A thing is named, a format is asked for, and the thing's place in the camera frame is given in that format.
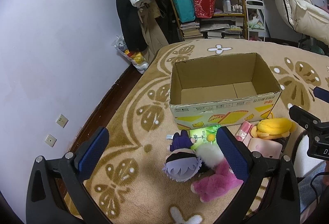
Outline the yellow duck plush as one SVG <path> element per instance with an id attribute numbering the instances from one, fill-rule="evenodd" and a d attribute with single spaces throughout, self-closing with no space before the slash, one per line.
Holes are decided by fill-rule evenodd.
<path id="1" fill-rule="evenodd" d="M 261 120 L 256 126 L 250 130 L 253 138 L 261 138 L 265 140 L 274 140 L 279 138 L 287 138 L 297 129 L 295 122 L 287 118 L 273 118 Z"/>

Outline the pink bear plush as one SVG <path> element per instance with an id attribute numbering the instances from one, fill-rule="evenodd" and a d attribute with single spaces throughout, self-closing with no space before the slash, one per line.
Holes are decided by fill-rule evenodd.
<path id="1" fill-rule="evenodd" d="M 200 201 L 208 203 L 227 194 L 231 189 L 242 185 L 237 179 L 226 159 L 223 159 L 215 168 L 215 173 L 191 184 L 191 191 L 199 195 Z"/>

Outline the white black fluffy plush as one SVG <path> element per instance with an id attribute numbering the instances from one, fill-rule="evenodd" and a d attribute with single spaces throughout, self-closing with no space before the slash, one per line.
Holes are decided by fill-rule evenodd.
<path id="1" fill-rule="evenodd" d="M 200 173 L 215 170 L 224 160 L 224 155 L 217 144 L 202 144 L 195 150 L 197 157 L 201 158 Z"/>

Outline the green tissue pack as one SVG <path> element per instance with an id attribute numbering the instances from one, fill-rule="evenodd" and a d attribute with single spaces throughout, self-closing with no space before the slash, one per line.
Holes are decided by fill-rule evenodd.
<path id="1" fill-rule="evenodd" d="M 189 137 L 194 141 L 191 149 L 196 150 L 200 145 L 216 143 L 216 134 L 219 128 L 221 128 L 220 124 L 190 130 Z"/>

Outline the purple haired doll plush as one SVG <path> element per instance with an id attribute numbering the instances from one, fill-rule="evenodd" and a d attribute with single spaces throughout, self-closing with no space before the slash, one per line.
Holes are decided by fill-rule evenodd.
<path id="1" fill-rule="evenodd" d="M 202 160 L 192 149 L 195 140 L 188 131 L 181 130 L 172 136 L 169 155 L 162 170 L 173 181 L 186 182 L 194 177 L 202 167 Z"/>

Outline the black tissue pack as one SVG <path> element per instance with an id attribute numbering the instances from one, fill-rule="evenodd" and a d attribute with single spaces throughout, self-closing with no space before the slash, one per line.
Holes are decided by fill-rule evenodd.
<path id="1" fill-rule="evenodd" d="M 282 138 L 277 139 L 277 142 L 282 145 L 281 153 L 284 153 L 285 148 L 286 148 L 286 146 L 288 144 L 289 139 L 290 139 L 290 136 L 288 136 L 288 137 L 282 137 Z"/>

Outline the pink tissue pack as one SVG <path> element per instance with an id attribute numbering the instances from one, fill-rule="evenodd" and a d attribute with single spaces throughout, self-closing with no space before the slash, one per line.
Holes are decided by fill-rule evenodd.
<path id="1" fill-rule="evenodd" d="M 252 139 L 252 136 L 250 134 L 250 131 L 252 129 L 253 125 L 247 121 L 243 122 L 240 126 L 239 130 L 235 134 L 235 138 L 238 141 L 243 142 L 246 146 L 249 145 L 250 140 Z"/>

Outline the open cardboard box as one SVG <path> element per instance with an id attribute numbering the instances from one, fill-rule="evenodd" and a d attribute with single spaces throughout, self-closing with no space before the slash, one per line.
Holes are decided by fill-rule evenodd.
<path id="1" fill-rule="evenodd" d="M 258 53 L 213 55 L 173 65 L 169 107 L 179 129 L 265 119 L 281 88 Z"/>

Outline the beige patterned carpet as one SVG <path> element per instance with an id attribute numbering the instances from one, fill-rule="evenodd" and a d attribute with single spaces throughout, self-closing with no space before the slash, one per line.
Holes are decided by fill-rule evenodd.
<path id="1" fill-rule="evenodd" d="M 163 167 L 168 135 L 182 129 L 287 118 L 296 105 L 328 120 L 315 87 L 328 88 L 328 57 L 244 39 L 162 48 L 109 122 L 109 144 L 84 185 L 114 223 L 213 223 L 237 189 L 207 203 Z"/>

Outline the wooden shelf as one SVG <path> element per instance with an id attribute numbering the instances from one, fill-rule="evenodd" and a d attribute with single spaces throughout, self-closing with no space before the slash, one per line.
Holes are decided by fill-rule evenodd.
<path id="1" fill-rule="evenodd" d="M 178 34 L 184 41 L 204 37 L 210 28 L 224 38 L 247 38 L 245 0 L 170 0 Z"/>

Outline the stack of books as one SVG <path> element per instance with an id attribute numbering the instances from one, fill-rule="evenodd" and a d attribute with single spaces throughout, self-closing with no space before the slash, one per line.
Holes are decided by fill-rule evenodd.
<path id="1" fill-rule="evenodd" d="M 183 40 L 191 41 L 194 39 L 202 39 L 203 34 L 200 31 L 200 23 L 198 21 L 183 23 L 180 25 Z"/>

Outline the red gift bag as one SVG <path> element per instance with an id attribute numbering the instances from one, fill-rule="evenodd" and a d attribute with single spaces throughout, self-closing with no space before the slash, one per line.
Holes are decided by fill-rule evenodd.
<path id="1" fill-rule="evenodd" d="M 210 19 L 215 12 L 216 0 L 193 0 L 195 15 L 200 19 Z"/>

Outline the teal bag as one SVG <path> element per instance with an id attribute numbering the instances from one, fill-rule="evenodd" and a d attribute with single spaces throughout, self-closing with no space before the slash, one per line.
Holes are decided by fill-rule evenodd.
<path id="1" fill-rule="evenodd" d="M 192 22 L 195 20 L 195 8 L 193 0 L 173 0 L 175 9 L 181 23 Z"/>

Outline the lower wall socket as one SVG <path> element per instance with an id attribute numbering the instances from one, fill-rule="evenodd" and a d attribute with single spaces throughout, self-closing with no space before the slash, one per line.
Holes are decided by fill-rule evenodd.
<path id="1" fill-rule="evenodd" d="M 45 143 L 47 145 L 49 145 L 50 147 L 53 147 L 55 145 L 56 141 L 57 141 L 57 139 L 51 134 L 48 134 L 45 139 Z"/>

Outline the wall socket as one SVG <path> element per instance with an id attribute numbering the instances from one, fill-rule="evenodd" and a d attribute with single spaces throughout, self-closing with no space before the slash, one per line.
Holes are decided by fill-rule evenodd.
<path id="1" fill-rule="evenodd" d="M 67 125 L 68 123 L 68 119 L 64 116 L 64 115 L 60 115 L 57 120 L 56 120 L 56 123 L 61 126 L 62 128 L 65 128 L 65 126 Z"/>
<path id="2" fill-rule="evenodd" d="M 47 145 L 49 145 L 50 147 L 53 147 L 55 145 L 56 141 L 57 141 L 57 139 L 51 134 L 48 134 L 45 139 L 45 143 Z"/>

